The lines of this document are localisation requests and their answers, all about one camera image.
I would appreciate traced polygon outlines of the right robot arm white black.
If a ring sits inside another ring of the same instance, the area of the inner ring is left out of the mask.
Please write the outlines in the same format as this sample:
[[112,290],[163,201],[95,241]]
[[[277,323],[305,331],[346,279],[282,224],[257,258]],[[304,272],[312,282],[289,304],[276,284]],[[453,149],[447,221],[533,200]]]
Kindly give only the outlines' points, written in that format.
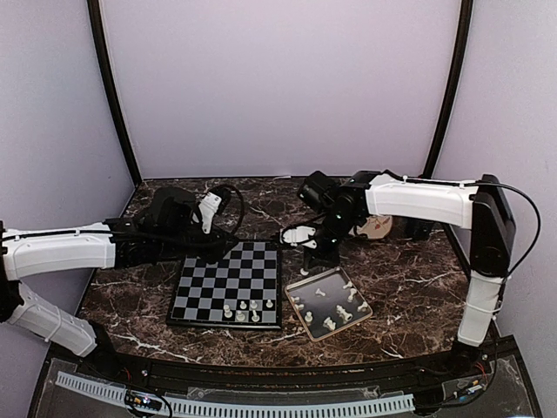
[[516,226],[498,180],[442,181],[399,176],[391,171],[360,171],[339,183],[316,171],[297,191],[322,216],[320,225],[299,240],[304,267],[339,263],[339,246],[356,226],[371,216],[421,219],[456,226],[471,233],[470,284],[457,332],[459,345],[445,357],[444,369],[461,378],[476,366],[479,347],[499,310]]

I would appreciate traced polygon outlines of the white queen chess piece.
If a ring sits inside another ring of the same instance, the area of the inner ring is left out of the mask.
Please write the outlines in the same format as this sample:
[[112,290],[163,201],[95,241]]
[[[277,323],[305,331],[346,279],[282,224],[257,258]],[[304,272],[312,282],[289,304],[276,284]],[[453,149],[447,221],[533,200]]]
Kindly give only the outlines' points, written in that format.
[[230,309],[230,306],[229,305],[224,305],[223,309],[224,309],[224,317],[226,319],[230,319],[232,317],[232,311]]

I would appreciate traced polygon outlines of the black grey chessboard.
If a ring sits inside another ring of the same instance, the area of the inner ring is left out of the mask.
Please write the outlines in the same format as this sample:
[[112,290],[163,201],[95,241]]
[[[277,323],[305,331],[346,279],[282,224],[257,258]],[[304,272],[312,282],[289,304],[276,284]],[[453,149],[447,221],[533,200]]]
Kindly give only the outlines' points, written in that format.
[[[282,251],[270,240],[241,240],[223,259],[208,263],[187,256],[171,296],[166,324],[174,327],[226,327],[278,331],[282,328]],[[240,301],[247,304],[239,308]],[[258,302],[259,322],[251,321],[250,301]],[[267,300],[274,301],[267,308]],[[229,305],[232,317],[224,317]],[[236,312],[245,321],[236,321]]]

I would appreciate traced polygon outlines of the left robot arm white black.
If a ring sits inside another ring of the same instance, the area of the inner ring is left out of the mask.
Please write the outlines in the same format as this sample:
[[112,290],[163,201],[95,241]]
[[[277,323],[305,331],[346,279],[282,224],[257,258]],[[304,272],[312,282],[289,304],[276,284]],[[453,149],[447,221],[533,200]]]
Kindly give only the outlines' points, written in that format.
[[186,254],[219,260],[235,238],[213,224],[240,193],[217,185],[202,199],[179,187],[155,191],[139,214],[86,226],[42,231],[1,231],[1,321],[22,327],[88,359],[105,380],[123,372],[104,327],[81,320],[50,303],[23,283],[42,273],[80,269],[125,269],[156,265]]

